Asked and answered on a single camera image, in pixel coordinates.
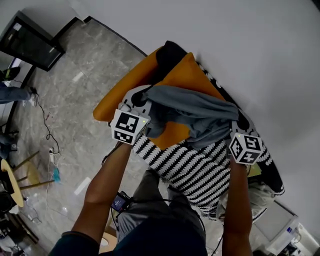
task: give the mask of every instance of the black and white striped fabric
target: black and white striped fabric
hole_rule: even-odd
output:
[[[224,140],[196,151],[184,144],[176,144],[160,150],[146,136],[141,136],[133,146],[138,156],[174,188],[179,189],[197,206],[203,216],[216,216],[220,196],[229,188],[230,161]],[[272,162],[263,147],[260,162]],[[257,220],[265,209],[253,216]]]

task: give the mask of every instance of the orange chair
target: orange chair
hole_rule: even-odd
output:
[[[158,68],[156,59],[158,50],[143,59],[104,96],[93,111],[96,120],[111,122],[127,91],[138,86],[149,85],[149,81]],[[191,52],[161,82],[156,84],[156,86],[158,85],[176,86],[225,100],[199,68]],[[150,140],[161,150],[164,150],[187,139],[189,131],[189,128],[184,124],[168,122],[164,132],[158,138],[150,138]]]

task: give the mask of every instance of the blue object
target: blue object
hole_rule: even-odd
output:
[[[60,182],[61,181],[60,172],[59,172],[58,168],[54,168],[53,169],[53,180],[54,180],[54,182]]]

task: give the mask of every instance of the gray tiled floor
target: gray tiled floor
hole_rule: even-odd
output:
[[[61,182],[23,192],[29,197],[28,205],[36,209],[41,223],[35,224],[22,217],[47,252],[61,233],[72,228],[80,213],[85,190],[79,195],[74,191],[86,177],[92,179],[95,176],[103,157],[115,145],[110,128],[106,123],[94,120],[93,110],[103,96],[144,58],[95,21],[88,24],[78,21],[63,35],[60,43],[66,54],[49,72],[36,69],[29,82],[39,93],[46,123],[57,139],[61,153]],[[11,155],[12,162],[17,164],[40,150],[33,162],[41,180],[48,180],[54,169],[52,164],[48,168],[49,148],[57,146],[52,139],[46,140],[47,130],[41,109],[19,104],[13,124],[20,131],[20,139],[18,152]],[[143,160],[132,153],[120,189],[132,195],[146,168]],[[21,177],[25,171],[20,170],[17,175]],[[159,187],[165,196],[166,186],[161,183]],[[35,211],[28,206],[22,211],[36,217]],[[204,219],[204,223],[207,246],[214,249],[222,235],[222,225],[208,219]]]

